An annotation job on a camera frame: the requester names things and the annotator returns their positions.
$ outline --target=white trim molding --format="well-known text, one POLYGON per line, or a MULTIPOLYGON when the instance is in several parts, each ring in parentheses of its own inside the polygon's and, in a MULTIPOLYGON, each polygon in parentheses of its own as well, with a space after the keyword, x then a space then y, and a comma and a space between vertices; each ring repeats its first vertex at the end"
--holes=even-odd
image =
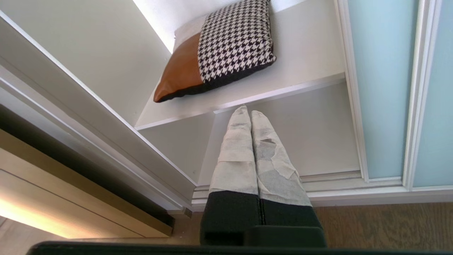
MULTIPOLYGON (((337 204, 337 200, 353 199, 358 195, 380 194, 380 197, 384 197, 385 193, 407 192, 402 186, 401 177, 365 182, 359 171, 307 176, 301 177, 301 180, 313 205, 334 206, 341 205, 337 204)), ((192 209, 203 211, 208 195, 209 186, 195 188, 192 196, 192 209)))
POLYGON ((29 116, 22 115, 22 117, 28 117, 26 118, 27 121, 33 125, 37 125, 36 121, 33 120, 36 118, 49 120, 60 129, 48 127, 43 124, 37 125, 37 127, 40 129, 44 128, 43 131, 51 133, 54 138, 96 164, 102 165, 102 162, 98 161, 97 157, 103 158, 111 164, 109 167, 116 167, 116 169, 110 168, 112 174, 117 170, 126 174, 129 177, 128 180, 124 180, 127 182, 127 185, 134 186, 159 206, 167 210, 176 210, 186 205, 183 200, 178 199, 172 191, 163 186, 159 181, 155 180, 115 148, 68 116, 45 97, 34 91, 29 85, 14 76, 1 64, 0 92, 2 93, 0 95, 1 102, 8 109, 18 115, 26 111, 29 116), (29 108, 24 108, 19 102, 22 102, 23 105, 29 108))
POLYGON ((359 87, 357 82, 356 61, 354 58, 354 45, 352 43, 351 22, 349 20, 349 7, 347 0, 336 0, 337 19, 340 26, 340 36, 344 48, 345 75, 349 101, 351 104, 352 123, 356 135, 357 152, 362 178, 369 181, 368 166, 366 162, 365 135, 363 134, 362 113, 360 109, 359 87))
POLYGON ((373 182, 373 181, 396 181, 399 180, 401 181, 402 177, 401 176, 395 176, 395 177, 384 177, 384 178, 370 178, 368 181, 373 182))
MULTIPOLYGON (((453 202, 453 186, 414 188, 413 191, 408 191, 403 186, 370 187, 307 192, 307 195, 314 207, 437 203, 453 202)), ((207 198, 194 198, 193 210, 203 211, 206 202, 207 198)))
POLYGON ((442 0, 420 0, 410 88, 403 185, 413 190, 417 154, 442 0))

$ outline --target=wooden floor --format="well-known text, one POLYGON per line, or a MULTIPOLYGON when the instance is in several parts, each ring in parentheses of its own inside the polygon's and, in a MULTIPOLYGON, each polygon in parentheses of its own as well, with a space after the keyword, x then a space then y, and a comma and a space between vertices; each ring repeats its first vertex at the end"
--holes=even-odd
MULTIPOLYGON (((316 212, 330 248, 453 250, 453 203, 319 207, 316 212)), ((81 241, 198 245, 201 216, 177 219, 171 238, 81 241)), ((0 217, 0 255, 24 255, 44 240, 64 238, 0 217)))

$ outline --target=baseboard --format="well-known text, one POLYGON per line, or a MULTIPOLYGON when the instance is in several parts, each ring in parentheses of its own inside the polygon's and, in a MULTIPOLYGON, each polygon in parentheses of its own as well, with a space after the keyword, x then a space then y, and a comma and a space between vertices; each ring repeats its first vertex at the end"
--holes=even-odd
MULTIPOLYGON (((313 206, 379 204, 386 203, 384 198, 392 197, 392 194, 407 193, 401 177, 365 182, 359 171, 301 177, 301 180, 313 206)), ((192 210, 203 211, 208 195, 209 186, 195 188, 192 210)))
POLYGON ((394 180, 402 180, 402 177, 401 176, 395 176, 395 177, 370 178, 370 179, 368 179, 369 182, 372 182, 372 181, 394 181, 394 180))
POLYGON ((453 185, 413 187, 412 188, 412 191, 444 191, 444 190, 453 190, 453 185))

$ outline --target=black object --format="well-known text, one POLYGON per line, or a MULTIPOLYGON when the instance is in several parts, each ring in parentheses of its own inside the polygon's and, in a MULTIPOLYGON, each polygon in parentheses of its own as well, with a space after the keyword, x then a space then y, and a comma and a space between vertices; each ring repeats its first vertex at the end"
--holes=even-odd
POLYGON ((28 255, 405 255, 452 252, 389 251, 389 250, 331 250, 326 248, 248 247, 248 246, 170 246, 122 245, 76 242, 44 242, 33 246, 28 255))
POLYGON ((323 228, 311 206, 295 206, 260 199, 260 209, 263 225, 323 228))
POLYGON ((257 195, 234 191, 209 194, 200 224, 202 245, 243 245, 247 229, 261 225, 257 195))
POLYGON ((319 227, 256 226, 244 233, 244 246, 325 248, 319 227))

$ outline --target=houndstooth fabric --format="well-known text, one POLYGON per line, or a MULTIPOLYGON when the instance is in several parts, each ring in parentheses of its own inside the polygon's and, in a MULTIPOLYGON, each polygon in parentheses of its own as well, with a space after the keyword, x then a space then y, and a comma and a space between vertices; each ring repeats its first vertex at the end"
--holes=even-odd
POLYGON ((242 0, 206 18, 198 45, 198 66, 203 83, 242 72, 232 79, 237 80, 275 61, 269 1, 242 0), (250 69, 254 71, 244 75, 250 69))

